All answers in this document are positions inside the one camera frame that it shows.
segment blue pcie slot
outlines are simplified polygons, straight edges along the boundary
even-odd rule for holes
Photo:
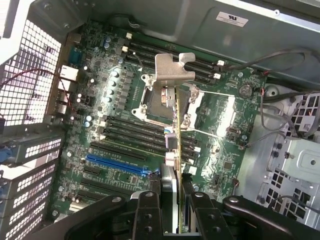
[[[146,166],[133,166],[127,163],[119,162],[110,158],[101,157],[93,154],[87,154],[86,159],[89,162],[101,164],[106,167],[123,170],[132,174],[146,177],[151,171]]]

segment motherboard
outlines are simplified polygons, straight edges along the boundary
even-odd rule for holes
[[[67,134],[49,212],[69,215],[112,194],[129,199],[157,181],[173,121],[162,90],[147,79],[161,53],[175,61],[179,53],[196,57],[184,66],[195,80],[179,87],[182,170],[196,191],[218,201],[231,195],[241,184],[265,77],[252,68],[219,72],[235,63],[99,22],[88,22],[80,34],[68,54],[68,66],[79,70],[75,87],[59,92],[56,103]]]

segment red cable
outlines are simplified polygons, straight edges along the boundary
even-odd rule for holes
[[[54,74],[54,73],[51,72],[51,71],[45,70],[45,69],[32,68],[32,69],[29,69],[29,70],[25,70],[25,71],[19,72],[19,73],[17,73],[16,75],[14,75],[14,76],[8,78],[6,81],[4,81],[4,82],[0,85],[0,90],[2,89],[2,87],[3,87],[4,85],[8,84],[9,82],[11,82],[12,80],[16,79],[17,77],[22,76],[22,75],[24,75],[24,74],[26,74],[26,73],[37,72],[37,71],[42,71],[42,72],[44,72],[44,73],[51,74],[51,75],[59,78],[59,81],[60,81],[61,84],[62,84],[62,88],[63,88],[64,94],[65,94],[66,100],[68,101],[68,105],[71,107],[71,110],[75,112],[75,109],[71,106],[71,102],[70,102],[69,97],[68,97],[68,95],[67,95],[67,90],[66,90],[65,85],[64,85],[64,83],[62,82],[60,76]]]

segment green circuit board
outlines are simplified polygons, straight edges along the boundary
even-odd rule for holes
[[[217,63],[223,60],[224,64],[233,64],[226,59],[141,33],[133,33],[132,39],[126,39],[127,31],[116,27],[105,29],[94,21],[84,26],[81,35],[81,43],[71,50],[69,57],[69,65],[80,71],[77,89],[70,95],[74,112],[67,112],[64,117],[68,126],[67,135],[50,204],[51,211],[57,210],[65,215],[72,213],[69,207],[71,199],[76,196],[81,196],[84,203],[91,204],[101,196],[119,193],[129,198],[131,193],[150,187],[150,177],[87,161],[87,154],[146,168],[149,173],[156,173],[164,162],[164,150],[159,137],[164,129],[146,124],[132,114],[132,109],[141,104],[145,88],[141,76],[155,73],[154,59],[148,55],[152,47],[160,52],[193,52],[203,62]],[[138,58],[129,53],[124,55],[123,46],[127,42],[132,42],[131,48],[136,51]],[[241,72],[222,73],[220,79],[205,82],[205,70],[199,68],[200,77],[197,78],[196,72],[196,80],[189,82],[189,86],[196,85],[203,91],[220,94],[204,94],[196,110],[195,128],[219,135],[220,138],[195,131],[183,132],[182,148],[186,156],[182,159],[183,170],[192,174],[193,183],[199,191],[212,193],[218,201],[222,201],[232,194],[235,187],[246,151],[245,144],[260,103],[260,93],[256,89],[264,87],[265,78],[247,68]],[[239,95],[242,86],[251,87],[250,97],[242,98]],[[182,85],[180,91],[187,94],[188,85]],[[78,94],[82,98],[85,96],[85,99],[78,102]],[[171,122],[166,114],[155,112],[149,112],[151,119]],[[87,116],[92,120],[85,126]],[[236,132],[226,131],[229,127]],[[148,137],[154,134],[157,138]],[[190,151],[193,151],[192,159],[187,157]]]

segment label sticker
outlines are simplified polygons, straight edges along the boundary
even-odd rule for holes
[[[216,19],[218,21],[222,21],[222,22],[225,22],[227,24],[232,24],[232,25],[236,25],[236,26],[239,26],[239,27],[243,27],[248,22],[248,19],[246,19],[246,18],[235,16],[235,15],[231,15],[229,13],[225,13],[225,12],[222,12],[222,11],[219,12],[219,14],[216,17]]]

